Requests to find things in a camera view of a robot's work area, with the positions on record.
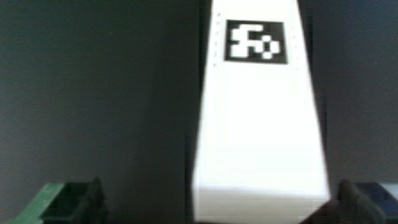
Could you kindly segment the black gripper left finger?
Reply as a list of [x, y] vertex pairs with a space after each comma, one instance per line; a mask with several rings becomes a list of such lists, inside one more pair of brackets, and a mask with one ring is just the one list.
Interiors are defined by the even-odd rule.
[[48, 183], [10, 224], [106, 224], [108, 209], [99, 179]]

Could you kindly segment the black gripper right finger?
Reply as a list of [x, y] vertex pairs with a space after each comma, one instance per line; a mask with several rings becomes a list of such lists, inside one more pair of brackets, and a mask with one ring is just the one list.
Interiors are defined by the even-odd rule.
[[339, 183], [337, 195], [300, 224], [398, 224], [398, 183]]

